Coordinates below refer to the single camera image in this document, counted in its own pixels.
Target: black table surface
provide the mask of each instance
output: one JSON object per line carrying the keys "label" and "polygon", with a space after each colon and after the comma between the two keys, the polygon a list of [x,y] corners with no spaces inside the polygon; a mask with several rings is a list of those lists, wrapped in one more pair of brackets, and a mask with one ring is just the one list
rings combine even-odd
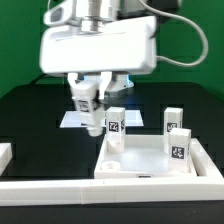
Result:
{"label": "black table surface", "polygon": [[[224,173],[224,105],[200,85],[139,83],[133,94],[109,99],[105,109],[110,106],[140,110],[144,127],[128,127],[126,133],[143,135],[162,134],[164,110],[183,108],[183,127],[192,129],[192,137]],[[0,142],[12,143],[13,159],[0,181],[93,178],[103,135],[92,138],[85,128],[60,128],[65,112],[72,110],[67,85],[24,85],[5,95]],[[2,223],[224,223],[224,202],[1,207],[1,217]]]}

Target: white platform edge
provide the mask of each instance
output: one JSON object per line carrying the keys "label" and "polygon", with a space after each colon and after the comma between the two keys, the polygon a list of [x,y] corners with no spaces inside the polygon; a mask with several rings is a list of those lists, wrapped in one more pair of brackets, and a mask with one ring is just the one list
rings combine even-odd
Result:
{"label": "white platform edge", "polygon": [[[208,164],[208,169],[214,168],[211,161]],[[214,172],[208,170],[205,174],[188,178],[0,182],[0,206],[224,200],[221,174],[213,176]]]}

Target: metal cylinder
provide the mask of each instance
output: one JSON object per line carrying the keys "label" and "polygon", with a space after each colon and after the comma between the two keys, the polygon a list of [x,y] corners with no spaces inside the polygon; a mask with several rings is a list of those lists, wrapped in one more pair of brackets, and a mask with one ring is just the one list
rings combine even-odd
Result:
{"label": "metal cylinder", "polygon": [[77,0],[76,16],[111,21],[111,0]]}
{"label": "metal cylinder", "polygon": [[77,0],[76,17],[82,18],[81,33],[103,32],[104,24],[111,22],[111,0]]}

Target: white block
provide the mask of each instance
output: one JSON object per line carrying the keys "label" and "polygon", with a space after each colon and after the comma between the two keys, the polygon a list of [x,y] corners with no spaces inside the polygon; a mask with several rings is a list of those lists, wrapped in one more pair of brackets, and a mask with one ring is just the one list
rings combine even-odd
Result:
{"label": "white block", "polygon": [[182,128],[183,109],[168,107],[164,112],[164,135],[173,128]]}
{"label": "white block", "polygon": [[98,84],[91,81],[81,82],[71,88],[79,119],[88,125],[90,136],[99,136],[103,131],[100,125],[104,116],[103,106],[97,99],[97,90]]}
{"label": "white block", "polygon": [[121,153],[125,145],[125,108],[111,107],[106,112],[107,147],[112,153]]}
{"label": "white block", "polygon": [[173,128],[169,133],[169,169],[189,172],[191,130]]}
{"label": "white block", "polygon": [[12,147],[10,143],[0,144],[0,175],[2,175],[9,161],[12,159]]}

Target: green backdrop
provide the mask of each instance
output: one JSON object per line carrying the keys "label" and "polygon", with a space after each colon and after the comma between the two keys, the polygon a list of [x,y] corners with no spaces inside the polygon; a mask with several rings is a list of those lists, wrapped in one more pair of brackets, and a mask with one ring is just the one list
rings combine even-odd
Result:
{"label": "green backdrop", "polygon": [[[1,0],[0,6],[0,97],[13,87],[37,77],[42,19],[47,0]],[[224,102],[224,2],[183,0],[180,15],[195,21],[205,31],[209,55],[199,66],[180,68],[159,62],[148,76],[132,76],[135,82],[195,82]],[[188,25],[169,21],[157,35],[158,54],[190,62],[201,52],[197,33]]]}

